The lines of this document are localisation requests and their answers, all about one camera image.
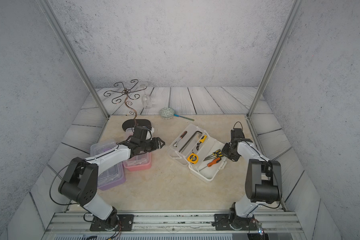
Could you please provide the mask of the pink toolbox with clear lid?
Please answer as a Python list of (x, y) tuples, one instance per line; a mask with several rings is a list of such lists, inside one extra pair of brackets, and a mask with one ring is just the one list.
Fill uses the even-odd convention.
[[(130, 137), (133, 136), (133, 134), (134, 134), (134, 128), (126, 129), (125, 137), (127, 137), (127, 139), (125, 140), (125, 144), (131, 141), (132, 138)], [(150, 138), (152, 137), (150, 131), (148, 131), (147, 140)], [(137, 155), (127, 161), (123, 161), (123, 167), (130, 172), (147, 170), (150, 169), (152, 166), (151, 158), (152, 158), (151, 153), (144, 153), (141, 155)]]

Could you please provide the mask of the white toolbox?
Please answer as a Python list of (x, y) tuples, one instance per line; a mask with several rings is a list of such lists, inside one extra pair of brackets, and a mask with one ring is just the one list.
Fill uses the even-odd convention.
[[(178, 146), (175, 148), (173, 146), (174, 142), (180, 137), (180, 135), (187, 131), (188, 133), (184, 136), (182, 140), (179, 141)], [(196, 131), (201, 131), (202, 135), (196, 134), (193, 140), (189, 143), (189, 145), (183, 150), (182, 153), (179, 153), (179, 150), (185, 145), (187, 140), (194, 134)], [(222, 169), (224, 169), (225, 165), (227, 164), (227, 158), (225, 156), (221, 157), (222, 160), (218, 163), (213, 165), (210, 168), (205, 168), (202, 171), (200, 171), (202, 168), (204, 168), (208, 163), (210, 163), (212, 160), (204, 161), (204, 158), (211, 155), (216, 150), (223, 149), (224, 144), (219, 142), (217, 139), (212, 138), (207, 131), (199, 128), (196, 125), (190, 124), (188, 125), (181, 134), (173, 141), (173, 143), (170, 144), (168, 149), (169, 156), (179, 163), (183, 167), (187, 167), (190, 172), (195, 175), (197, 178), (202, 180), (205, 183), (210, 183), (218, 172)], [(199, 150), (196, 150), (197, 143), (202, 138), (203, 135), (207, 135), (206, 140), (200, 145)], [(196, 154), (199, 157), (199, 161), (197, 164), (191, 164), (187, 161), (187, 158), (190, 154)]]

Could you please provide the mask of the purple toolbox with clear lid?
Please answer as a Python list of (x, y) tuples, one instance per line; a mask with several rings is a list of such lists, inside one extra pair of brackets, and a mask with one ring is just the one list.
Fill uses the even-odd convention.
[[(117, 146), (115, 140), (107, 140), (101, 143), (97, 143), (91, 146), (91, 157), (102, 154)], [(98, 189), (102, 191), (109, 190), (116, 186), (119, 186), (126, 182), (126, 175), (123, 167), (123, 163), (120, 162), (117, 165), (106, 169), (98, 176)]]

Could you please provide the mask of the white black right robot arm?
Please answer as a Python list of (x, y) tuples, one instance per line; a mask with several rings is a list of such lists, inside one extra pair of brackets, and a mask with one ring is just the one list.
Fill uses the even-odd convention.
[(228, 214), (229, 226), (239, 231), (254, 224), (262, 234), (261, 224), (254, 215), (261, 207), (271, 208), (270, 204), (281, 202), (281, 164), (261, 154), (255, 144), (245, 138), (243, 130), (239, 128), (231, 130), (231, 141), (225, 144), (222, 153), (233, 162), (237, 162), (239, 158), (248, 161), (245, 180), (246, 195), (231, 206)]

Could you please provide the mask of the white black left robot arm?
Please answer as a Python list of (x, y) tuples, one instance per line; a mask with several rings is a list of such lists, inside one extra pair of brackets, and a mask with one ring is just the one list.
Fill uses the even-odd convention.
[(86, 159), (72, 159), (62, 168), (65, 174), (58, 192), (87, 210), (93, 215), (94, 221), (104, 225), (107, 230), (120, 230), (116, 208), (97, 194), (98, 176), (121, 162), (162, 149), (164, 145), (161, 138), (153, 137), (151, 129), (137, 126), (133, 135), (117, 143), (114, 148)]

